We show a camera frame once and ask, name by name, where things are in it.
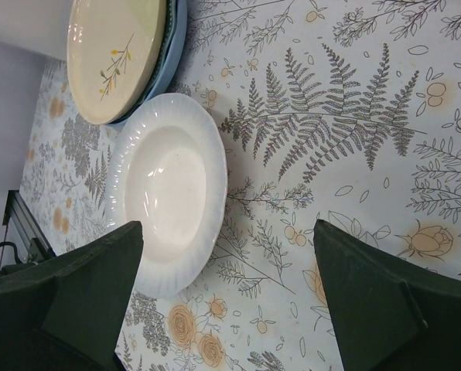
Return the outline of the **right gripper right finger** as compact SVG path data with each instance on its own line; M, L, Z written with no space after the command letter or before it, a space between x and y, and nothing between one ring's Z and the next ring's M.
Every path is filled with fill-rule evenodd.
M461 370L461 281L325 220L313 245L345 370Z

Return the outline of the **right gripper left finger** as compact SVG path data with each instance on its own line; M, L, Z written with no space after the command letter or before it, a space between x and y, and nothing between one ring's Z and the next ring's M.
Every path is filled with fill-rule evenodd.
M122 370L115 349L142 251L131 221L0 276L0 370Z

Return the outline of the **white fluted deep plate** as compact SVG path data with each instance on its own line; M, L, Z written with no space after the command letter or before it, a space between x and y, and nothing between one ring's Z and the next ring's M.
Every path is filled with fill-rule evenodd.
M142 225L136 291L170 298L197 278L223 225L227 184L216 123L192 97L161 94L126 121L109 163L104 217L107 231Z

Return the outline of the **white plastic bin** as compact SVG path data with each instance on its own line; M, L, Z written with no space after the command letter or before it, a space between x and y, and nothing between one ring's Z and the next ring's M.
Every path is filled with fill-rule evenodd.
M67 58L70 0L0 0L0 42Z

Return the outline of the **floral patterned table mat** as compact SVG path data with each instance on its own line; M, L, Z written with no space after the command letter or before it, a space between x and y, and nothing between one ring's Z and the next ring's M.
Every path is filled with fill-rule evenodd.
M326 220L461 280L461 1L190 1L170 90L213 116L223 228L180 294L131 297L128 370L340 370Z

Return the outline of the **cream green floral plate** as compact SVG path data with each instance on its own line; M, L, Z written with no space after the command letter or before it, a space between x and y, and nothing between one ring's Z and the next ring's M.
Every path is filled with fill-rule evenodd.
M109 124L132 108L162 45L165 1L75 1L67 34L67 73L80 115Z

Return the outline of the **blue plate under cream plate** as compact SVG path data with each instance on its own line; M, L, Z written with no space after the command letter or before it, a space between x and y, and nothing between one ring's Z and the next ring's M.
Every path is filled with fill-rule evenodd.
M159 58L150 80L132 108L112 124L124 123L145 101L164 94L170 85L181 60L187 30L187 1L167 1L166 29Z

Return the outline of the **aluminium frame rail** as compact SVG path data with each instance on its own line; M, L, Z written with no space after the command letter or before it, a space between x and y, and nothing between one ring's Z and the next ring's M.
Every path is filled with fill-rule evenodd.
M39 263L55 257L53 248L18 190L9 190L5 204L3 225L10 226L22 246L21 256L26 262Z

